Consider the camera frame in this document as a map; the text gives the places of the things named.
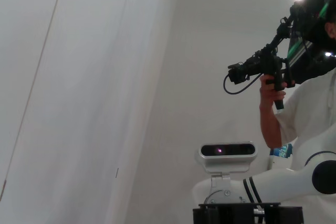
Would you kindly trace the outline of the person's bare hand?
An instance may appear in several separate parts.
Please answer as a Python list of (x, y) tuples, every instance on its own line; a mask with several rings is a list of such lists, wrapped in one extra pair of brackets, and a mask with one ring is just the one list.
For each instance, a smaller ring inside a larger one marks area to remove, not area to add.
[(277, 91), (275, 90), (275, 84), (271, 83), (271, 84), (267, 84), (267, 81), (273, 81), (274, 77), (268, 74), (262, 75), (260, 77), (260, 101), (261, 102), (274, 102), (277, 100), (282, 100), (285, 95), (286, 92), (281, 90), (281, 91)]

